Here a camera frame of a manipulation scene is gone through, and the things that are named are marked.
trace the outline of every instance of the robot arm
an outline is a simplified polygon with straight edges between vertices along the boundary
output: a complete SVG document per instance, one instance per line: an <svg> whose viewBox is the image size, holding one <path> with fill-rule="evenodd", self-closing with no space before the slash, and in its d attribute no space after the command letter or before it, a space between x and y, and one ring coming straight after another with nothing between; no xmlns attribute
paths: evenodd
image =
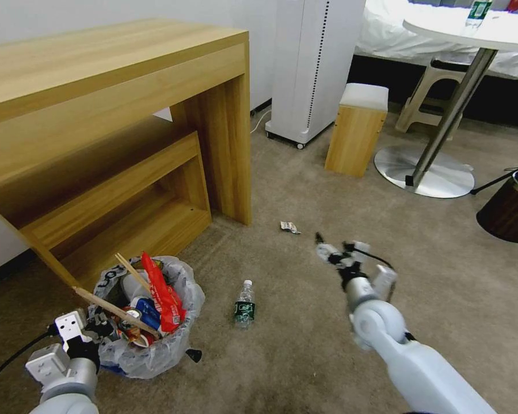
<svg viewBox="0 0 518 414"><path fill-rule="evenodd" d="M95 331L85 331L79 309L55 320L63 346L52 344L33 352L25 367L42 384L40 405L31 414L98 414L93 402L98 382Z"/></svg>
<svg viewBox="0 0 518 414"><path fill-rule="evenodd" d="M416 341L397 308L381 300L395 282L392 269L378 267L371 284L360 271L368 245L344 244L345 251L317 235L317 253L342 277L355 341L374 349L387 364L391 381L412 410L433 414L495 414L491 406L437 351Z"/></svg>

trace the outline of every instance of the black stand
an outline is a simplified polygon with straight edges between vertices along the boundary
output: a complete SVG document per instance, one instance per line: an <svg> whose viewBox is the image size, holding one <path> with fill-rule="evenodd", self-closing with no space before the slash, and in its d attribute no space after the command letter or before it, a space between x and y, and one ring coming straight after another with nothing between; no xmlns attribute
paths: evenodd
<svg viewBox="0 0 518 414"><path fill-rule="evenodd" d="M470 194L472 194L473 196L475 196L475 195L476 195L476 194L478 194L481 190L485 190L487 187L490 187L490 186L492 186L492 185L494 185L494 184L497 184L498 182L501 182L501 181L503 181L503 180L505 180L505 179L507 179L507 178L511 177L511 176L512 176L512 174L514 174L516 171L518 171L518 168L517 168L517 169L515 169L514 171L510 171L510 172L506 173L505 175L500 176L499 178L494 179L493 181L488 182L487 184L482 185L481 187L478 187L478 188L476 188L476 189L472 189L472 190L470 190Z"/></svg>

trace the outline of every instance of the white plastic stool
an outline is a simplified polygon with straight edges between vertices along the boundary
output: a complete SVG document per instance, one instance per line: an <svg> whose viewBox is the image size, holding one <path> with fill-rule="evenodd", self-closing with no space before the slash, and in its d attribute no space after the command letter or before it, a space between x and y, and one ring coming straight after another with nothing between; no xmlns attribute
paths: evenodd
<svg viewBox="0 0 518 414"><path fill-rule="evenodd" d="M324 168L362 177L387 115L388 88L348 83Z"/></svg>
<svg viewBox="0 0 518 414"><path fill-rule="evenodd" d="M427 98L426 95L428 94L428 91L434 83L442 79L453 79L460 83L464 78L467 69L468 65L447 63L432 59L430 64L426 67L424 75L422 75L422 78L418 81L413 95L407 99L405 106L401 110L399 119L397 119L397 123L395 124L395 129L401 132L407 132L410 124L413 122L437 126L441 120L441 115L422 112L420 108L422 105L430 105L445 110L448 101Z"/></svg>

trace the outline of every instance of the round table base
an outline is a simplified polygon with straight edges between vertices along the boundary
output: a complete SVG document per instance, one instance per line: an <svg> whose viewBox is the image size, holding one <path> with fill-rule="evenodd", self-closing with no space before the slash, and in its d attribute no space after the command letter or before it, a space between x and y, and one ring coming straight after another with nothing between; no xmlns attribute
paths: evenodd
<svg viewBox="0 0 518 414"><path fill-rule="evenodd" d="M439 153L417 187L405 185L405 176L412 175L422 148L397 145L378 151L374 165L378 172L398 187L426 197L456 198L474 188L471 167L453 157Z"/></svg>

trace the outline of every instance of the round white table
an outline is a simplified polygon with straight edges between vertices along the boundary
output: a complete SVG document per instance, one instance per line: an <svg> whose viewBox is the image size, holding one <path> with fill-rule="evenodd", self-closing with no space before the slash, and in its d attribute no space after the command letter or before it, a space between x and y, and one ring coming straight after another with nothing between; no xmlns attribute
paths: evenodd
<svg viewBox="0 0 518 414"><path fill-rule="evenodd" d="M406 29L419 35L479 47L426 148L397 145L374 157L376 169L386 179L422 196L455 198L474 188L472 168L440 150L497 52L518 52L518 14L490 11L479 28L472 28L465 24L468 12L465 9L464 19L453 21L438 19L435 13L428 17L411 14L403 22Z"/></svg>

